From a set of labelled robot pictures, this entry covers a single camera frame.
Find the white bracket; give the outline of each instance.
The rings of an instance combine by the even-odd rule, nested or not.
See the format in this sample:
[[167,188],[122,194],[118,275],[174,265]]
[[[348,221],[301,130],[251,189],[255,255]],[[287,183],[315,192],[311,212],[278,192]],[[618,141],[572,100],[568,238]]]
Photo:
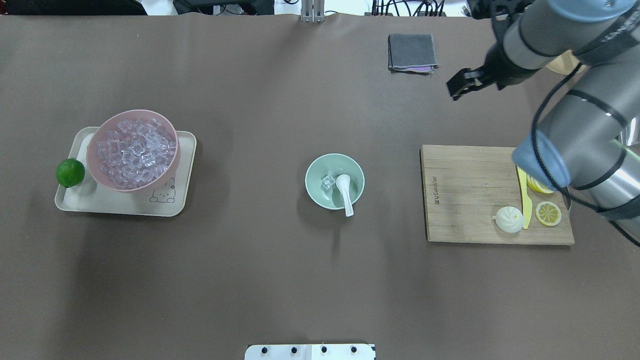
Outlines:
[[302,0],[302,22],[324,22],[324,0]]
[[373,344],[251,345],[244,360],[376,360]]

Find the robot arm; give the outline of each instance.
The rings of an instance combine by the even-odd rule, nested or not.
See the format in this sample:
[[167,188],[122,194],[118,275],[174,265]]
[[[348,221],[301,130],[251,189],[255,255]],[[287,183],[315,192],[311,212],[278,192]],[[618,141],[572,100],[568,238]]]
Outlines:
[[[484,65],[458,72],[447,82],[449,93],[458,100],[494,83],[502,90],[573,51],[591,68],[540,122],[540,158],[556,184],[571,186],[640,238],[640,157],[616,140],[640,115],[640,1],[537,0],[504,21],[508,26],[497,33]],[[553,188],[530,138],[513,160]]]

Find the gray towel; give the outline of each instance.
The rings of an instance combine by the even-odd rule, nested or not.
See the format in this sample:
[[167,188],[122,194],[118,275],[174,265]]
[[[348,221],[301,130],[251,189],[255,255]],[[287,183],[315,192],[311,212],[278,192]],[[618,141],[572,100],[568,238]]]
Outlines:
[[432,74],[436,61],[431,34],[391,34],[388,38],[389,70]]

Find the cutting board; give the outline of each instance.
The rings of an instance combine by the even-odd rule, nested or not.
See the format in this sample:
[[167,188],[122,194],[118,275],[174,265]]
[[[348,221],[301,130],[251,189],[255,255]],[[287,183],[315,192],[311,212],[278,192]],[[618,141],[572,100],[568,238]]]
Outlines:
[[[423,145],[422,189],[429,241],[572,245],[573,232],[562,194],[544,194],[527,187],[533,201],[528,229],[515,234],[500,230],[493,216],[503,206],[522,210],[512,147]],[[562,219],[553,227],[541,224],[536,206],[551,201]]]

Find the mint green bowl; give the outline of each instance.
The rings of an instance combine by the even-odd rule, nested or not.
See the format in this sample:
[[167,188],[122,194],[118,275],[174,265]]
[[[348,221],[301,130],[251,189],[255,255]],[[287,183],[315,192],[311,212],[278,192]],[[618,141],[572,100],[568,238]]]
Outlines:
[[322,155],[309,165],[305,175],[307,193],[316,204],[329,210],[344,209],[342,195],[335,185],[331,191],[323,191],[322,178],[326,174],[331,174],[336,178],[339,175],[347,174],[351,178],[349,187],[351,203],[354,204],[358,201],[364,190],[364,173],[354,159],[342,154]]

